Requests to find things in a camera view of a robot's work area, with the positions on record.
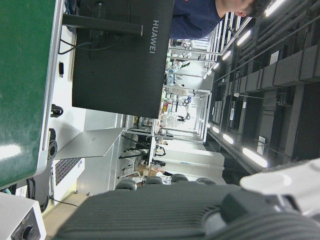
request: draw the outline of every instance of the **white device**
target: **white device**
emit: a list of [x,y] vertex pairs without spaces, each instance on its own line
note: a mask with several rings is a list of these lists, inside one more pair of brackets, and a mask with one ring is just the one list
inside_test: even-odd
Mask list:
[[63,147],[52,161],[53,198],[61,201],[85,170],[84,158],[105,156],[123,131],[124,128],[85,130]]
[[44,240],[46,229],[39,203],[29,198],[0,192],[0,238]]
[[311,217],[320,213],[319,175],[320,158],[293,163],[284,169],[245,176],[241,178],[240,185],[248,191],[263,195],[291,196],[299,211]]

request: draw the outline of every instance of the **silver laptop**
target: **silver laptop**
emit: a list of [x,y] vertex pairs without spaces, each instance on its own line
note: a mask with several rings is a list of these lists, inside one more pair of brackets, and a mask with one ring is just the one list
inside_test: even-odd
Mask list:
[[123,131],[124,128],[85,130],[62,148],[52,161],[53,198],[61,201],[85,170],[85,158],[105,156]]

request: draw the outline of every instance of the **navy shirt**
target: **navy shirt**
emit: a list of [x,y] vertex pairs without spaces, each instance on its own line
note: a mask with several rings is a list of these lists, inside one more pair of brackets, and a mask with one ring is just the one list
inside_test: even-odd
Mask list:
[[175,0],[171,39],[201,39],[221,21],[215,0]]

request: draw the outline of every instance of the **green surface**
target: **green surface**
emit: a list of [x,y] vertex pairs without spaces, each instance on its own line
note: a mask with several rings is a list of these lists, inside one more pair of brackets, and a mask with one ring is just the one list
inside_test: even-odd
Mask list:
[[[54,0],[0,0],[0,187],[37,169]],[[6,157],[11,148],[21,152]]]

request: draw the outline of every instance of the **black monitor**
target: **black monitor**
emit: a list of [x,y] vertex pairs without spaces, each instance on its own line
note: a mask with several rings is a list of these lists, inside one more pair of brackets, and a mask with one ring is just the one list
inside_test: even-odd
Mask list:
[[77,45],[90,50],[75,50],[72,106],[158,118],[173,7],[174,0],[82,0],[80,16],[135,25],[129,34],[121,24],[77,28]]

